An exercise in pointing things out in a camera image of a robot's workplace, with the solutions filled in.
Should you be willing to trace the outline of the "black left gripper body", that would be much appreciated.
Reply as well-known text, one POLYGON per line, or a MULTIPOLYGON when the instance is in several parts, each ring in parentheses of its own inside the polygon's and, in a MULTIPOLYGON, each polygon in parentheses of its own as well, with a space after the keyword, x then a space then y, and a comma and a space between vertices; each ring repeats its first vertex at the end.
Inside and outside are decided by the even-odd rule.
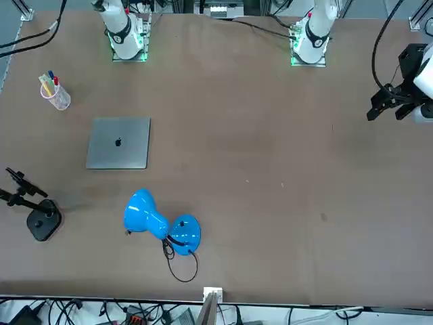
POLYGON ((401 90, 409 90, 412 87, 413 80, 421 66, 426 47, 426 43, 410 43, 398 56, 403 78, 403 82, 400 84, 401 90))

